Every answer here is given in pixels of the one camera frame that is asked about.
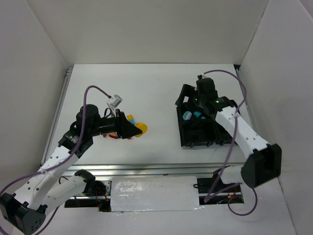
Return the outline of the orange oval lego piece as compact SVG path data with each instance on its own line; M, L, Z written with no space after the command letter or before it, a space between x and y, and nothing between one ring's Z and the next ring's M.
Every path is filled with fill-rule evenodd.
M137 122L136 123L136 127L141 130L141 134L136 135L135 136L136 138L141 137L148 130L148 126L145 123L143 123L143 122Z

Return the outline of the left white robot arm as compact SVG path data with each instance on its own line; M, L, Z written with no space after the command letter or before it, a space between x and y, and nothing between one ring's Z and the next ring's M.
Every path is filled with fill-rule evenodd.
M43 225L46 216L69 198L77 194L96 196L105 193L106 186L84 169L76 171L64 183L56 183L92 146L93 137L109 133L127 139L141 135L142 130L129 122L119 109L112 117L101 117L95 105L81 107L76 121L42 167L14 193L1 194L0 210L4 219L23 234L32 235Z

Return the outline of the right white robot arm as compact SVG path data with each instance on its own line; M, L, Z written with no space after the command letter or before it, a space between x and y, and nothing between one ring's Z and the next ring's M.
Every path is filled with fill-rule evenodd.
M196 86L184 84L175 105L182 147L235 143L242 150L246 162L218 170L221 183L256 188L281 175L281 147L260 137L234 100L218 96L211 78L199 79Z

